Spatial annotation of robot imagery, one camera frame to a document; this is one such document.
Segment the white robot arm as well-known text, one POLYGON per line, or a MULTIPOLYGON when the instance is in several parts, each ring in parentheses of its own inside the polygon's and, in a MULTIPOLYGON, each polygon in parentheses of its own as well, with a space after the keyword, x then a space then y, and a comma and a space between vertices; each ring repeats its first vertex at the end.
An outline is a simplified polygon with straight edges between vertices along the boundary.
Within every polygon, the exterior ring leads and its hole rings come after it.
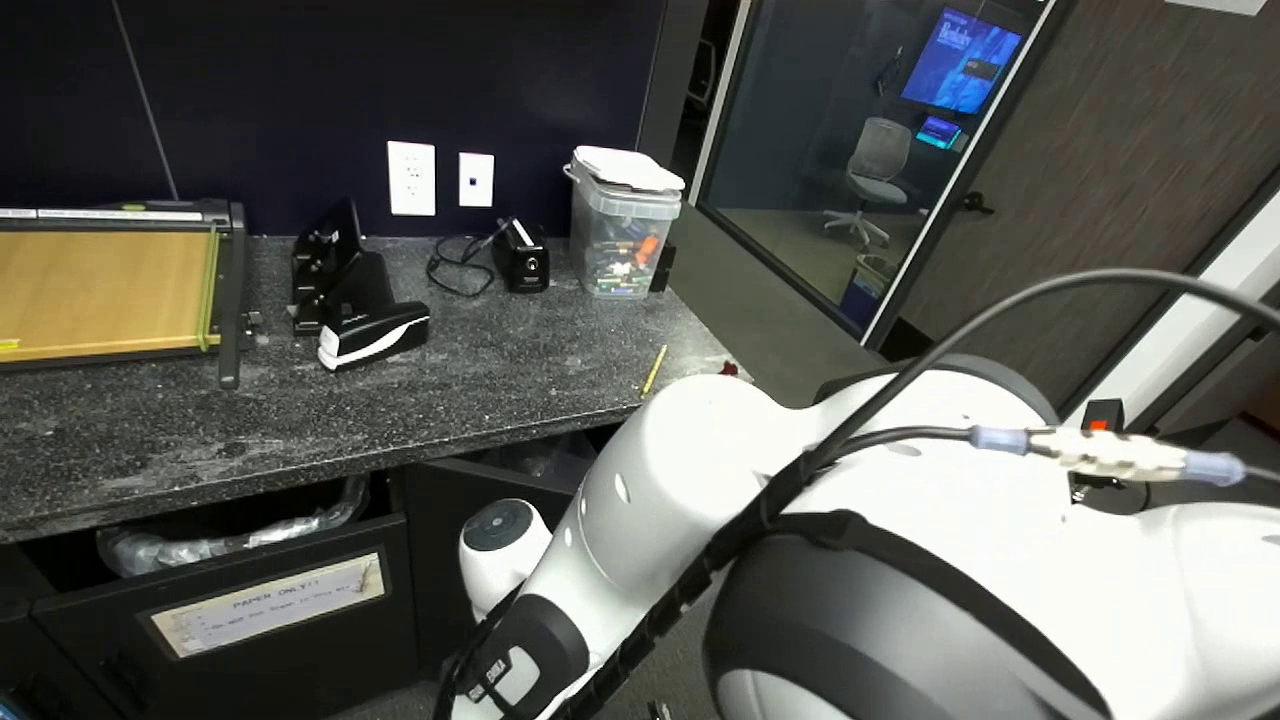
POLYGON ((808 408, 689 375, 557 525, 467 530, 495 589, 436 720, 596 720, 689 606, 724 720, 1268 720, 1280 512, 1244 475, 982 360, 808 408))

